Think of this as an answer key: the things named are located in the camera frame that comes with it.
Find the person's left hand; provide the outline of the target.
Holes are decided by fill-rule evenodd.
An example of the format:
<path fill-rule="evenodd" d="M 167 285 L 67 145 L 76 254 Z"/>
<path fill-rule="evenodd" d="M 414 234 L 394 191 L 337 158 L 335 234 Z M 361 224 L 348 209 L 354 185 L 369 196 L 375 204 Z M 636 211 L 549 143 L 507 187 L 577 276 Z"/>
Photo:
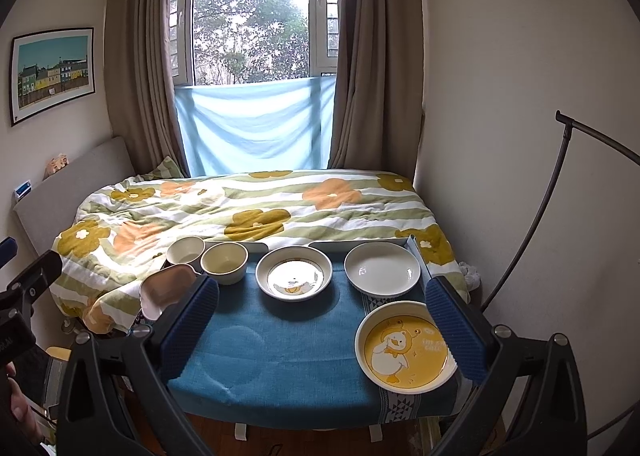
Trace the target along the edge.
<path fill-rule="evenodd" d="M 2 370 L 2 374 L 8 378 L 9 385 L 11 386 L 11 410 L 17 422 L 20 424 L 22 432 L 33 443 L 40 443 L 42 441 L 42 434 L 26 396 L 22 393 L 20 386 L 14 379 L 16 376 L 14 364 L 6 364 Z"/>

